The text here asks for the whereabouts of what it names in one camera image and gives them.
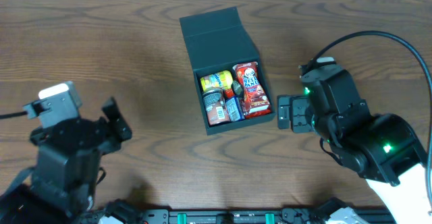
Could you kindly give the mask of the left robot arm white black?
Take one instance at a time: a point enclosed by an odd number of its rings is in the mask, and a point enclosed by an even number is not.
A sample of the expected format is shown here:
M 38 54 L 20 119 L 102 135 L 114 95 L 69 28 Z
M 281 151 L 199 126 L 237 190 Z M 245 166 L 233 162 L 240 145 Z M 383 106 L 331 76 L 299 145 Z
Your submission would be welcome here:
M 37 146 L 36 164 L 21 170 L 1 195 L 2 223 L 81 223 L 105 178 L 104 155 L 118 151 L 132 137 L 114 98 L 98 120 L 84 119 L 74 83 L 43 89 L 23 107 L 40 126 L 30 134 Z

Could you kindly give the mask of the red Hello Panda box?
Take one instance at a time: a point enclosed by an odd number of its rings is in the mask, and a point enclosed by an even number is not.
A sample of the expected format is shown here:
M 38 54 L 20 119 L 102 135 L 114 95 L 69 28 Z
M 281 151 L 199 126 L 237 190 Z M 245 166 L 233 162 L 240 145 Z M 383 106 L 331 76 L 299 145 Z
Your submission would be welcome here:
M 236 79 L 243 88 L 242 109 L 246 119 L 269 114 L 271 103 L 259 82 L 256 61 L 239 63 L 233 66 Z

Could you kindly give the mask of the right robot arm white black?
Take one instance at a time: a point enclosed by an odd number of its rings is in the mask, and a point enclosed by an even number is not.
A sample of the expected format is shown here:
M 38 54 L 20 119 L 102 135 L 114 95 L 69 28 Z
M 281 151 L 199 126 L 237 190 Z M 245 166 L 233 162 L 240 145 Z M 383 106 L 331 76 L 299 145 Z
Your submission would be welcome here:
M 372 115 L 350 73 L 329 61 L 301 77 L 304 94 L 279 95 L 278 127 L 315 133 L 334 161 L 365 179 L 396 223 L 430 223 L 427 153 L 402 117 Z

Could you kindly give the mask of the small dark snack wrapper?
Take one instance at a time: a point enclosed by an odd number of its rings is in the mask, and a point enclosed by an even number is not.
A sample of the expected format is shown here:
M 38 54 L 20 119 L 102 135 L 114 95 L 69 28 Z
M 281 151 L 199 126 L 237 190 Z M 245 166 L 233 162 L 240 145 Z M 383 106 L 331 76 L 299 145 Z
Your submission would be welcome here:
M 234 80 L 232 82 L 232 90 L 234 91 L 236 96 L 238 96 L 238 97 L 244 96 L 243 87 L 242 87 L 241 83 L 239 83 L 237 80 Z

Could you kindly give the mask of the red Pringles can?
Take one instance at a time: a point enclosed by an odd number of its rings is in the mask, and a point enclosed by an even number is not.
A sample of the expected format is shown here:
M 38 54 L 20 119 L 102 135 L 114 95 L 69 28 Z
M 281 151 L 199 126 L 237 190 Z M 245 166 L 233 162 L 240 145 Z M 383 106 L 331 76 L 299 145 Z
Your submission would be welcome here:
M 228 123 L 231 121 L 226 109 L 223 90 L 213 88 L 202 95 L 207 119 L 210 126 Z

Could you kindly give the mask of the small blue barcode box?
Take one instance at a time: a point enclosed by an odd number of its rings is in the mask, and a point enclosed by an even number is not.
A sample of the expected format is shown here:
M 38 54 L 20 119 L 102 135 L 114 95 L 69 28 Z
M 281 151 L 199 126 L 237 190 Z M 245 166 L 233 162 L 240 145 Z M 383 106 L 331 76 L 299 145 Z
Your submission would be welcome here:
M 245 120 L 240 99 L 237 96 L 226 100 L 226 108 L 232 122 Z

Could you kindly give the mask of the black gift box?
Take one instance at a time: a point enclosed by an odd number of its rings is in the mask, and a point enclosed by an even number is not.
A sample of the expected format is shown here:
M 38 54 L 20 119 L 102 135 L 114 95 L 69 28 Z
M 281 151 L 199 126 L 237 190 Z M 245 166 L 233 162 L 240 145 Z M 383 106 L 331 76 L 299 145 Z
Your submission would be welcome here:
M 244 29 L 236 7 L 180 18 L 184 42 L 192 66 L 200 111 L 207 135 L 272 121 L 275 103 L 267 81 L 259 51 Z M 239 63 L 257 62 L 258 80 L 271 104 L 271 112 L 243 121 L 209 125 L 200 78 L 223 70 L 232 70 Z

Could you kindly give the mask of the orange Hacks candy bag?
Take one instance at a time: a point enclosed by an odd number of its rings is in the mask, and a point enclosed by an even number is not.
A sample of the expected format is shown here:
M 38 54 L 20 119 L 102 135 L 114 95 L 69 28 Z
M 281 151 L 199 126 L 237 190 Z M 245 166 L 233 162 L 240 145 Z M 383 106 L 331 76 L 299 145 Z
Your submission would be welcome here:
M 224 90 L 224 95 L 227 99 L 230 99 L 230 98 L 234 97 L 236 94 L 234 93 L 234 91 L 231 88 L 226 88 Z

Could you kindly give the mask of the yellow Mentos bottle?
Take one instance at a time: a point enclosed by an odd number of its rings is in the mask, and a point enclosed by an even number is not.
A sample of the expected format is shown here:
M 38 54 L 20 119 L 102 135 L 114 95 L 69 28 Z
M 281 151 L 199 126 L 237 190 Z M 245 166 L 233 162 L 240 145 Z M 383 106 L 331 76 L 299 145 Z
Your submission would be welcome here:
M 208 91 L 212 88 L 227 90 L 231 88 L 233 81 L 234 79 L 232 78 L 231 72 L 224 70 L 202 77 L 200 79 L 200 85 L 204 91 Z

